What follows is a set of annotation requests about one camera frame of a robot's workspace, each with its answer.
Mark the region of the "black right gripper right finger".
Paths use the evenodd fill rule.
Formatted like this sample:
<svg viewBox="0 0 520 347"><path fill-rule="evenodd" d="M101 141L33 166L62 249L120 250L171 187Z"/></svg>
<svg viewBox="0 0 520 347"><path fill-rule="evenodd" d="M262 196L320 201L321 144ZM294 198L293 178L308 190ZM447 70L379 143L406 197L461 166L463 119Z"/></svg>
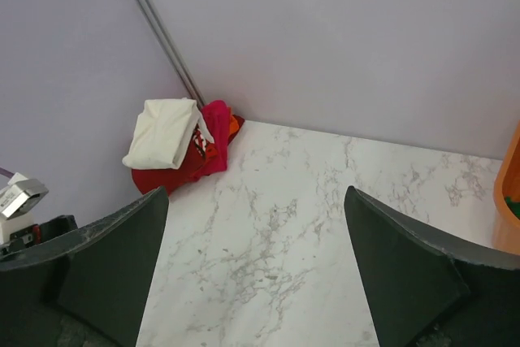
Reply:
<svg viewBox="0 0 520 347"><path fill-rule="evenodd" d="M519 257L404 215L353 186L344 213L382 346L517 346Z"/></svg>

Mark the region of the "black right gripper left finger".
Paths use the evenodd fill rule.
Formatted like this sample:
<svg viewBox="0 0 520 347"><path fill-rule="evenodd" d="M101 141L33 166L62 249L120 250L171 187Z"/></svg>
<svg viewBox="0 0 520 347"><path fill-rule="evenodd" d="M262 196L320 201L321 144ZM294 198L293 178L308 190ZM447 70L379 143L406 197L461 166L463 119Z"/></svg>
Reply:
<svg viewBox="0 0 520 347"><path fill-rule="evenodd" d="M3 346L134 346L167 221L159 187L82 228L60 216L42 241L1 252Z"/></svg>

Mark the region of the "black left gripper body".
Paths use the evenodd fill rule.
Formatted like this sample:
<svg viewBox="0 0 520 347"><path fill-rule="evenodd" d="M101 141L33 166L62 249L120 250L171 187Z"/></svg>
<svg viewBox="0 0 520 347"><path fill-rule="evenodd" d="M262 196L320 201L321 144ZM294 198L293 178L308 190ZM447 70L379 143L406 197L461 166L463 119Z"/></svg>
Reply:
<svg viewBox="0 0 520 347"><path fill-rule="evenodd" d="M1 257L7 258L12 254L50 241L77 228L76 219L73 215L60 215L42 224L30 224L26 228L21 228L7 236L7 240L1 244Z"/></svg>

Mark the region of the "green t-shirt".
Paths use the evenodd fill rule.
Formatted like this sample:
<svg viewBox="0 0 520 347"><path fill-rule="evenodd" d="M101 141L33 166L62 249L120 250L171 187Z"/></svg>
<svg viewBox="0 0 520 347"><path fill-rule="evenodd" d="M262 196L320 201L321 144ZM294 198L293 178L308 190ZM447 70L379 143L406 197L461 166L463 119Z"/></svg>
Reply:
<svg viewBox="0 0 520 347"><path fill-rule="evenodd" d="M505 203L511 213L517 218L520 219L520 202L514 201L511 197L505 197Z"/></svg>

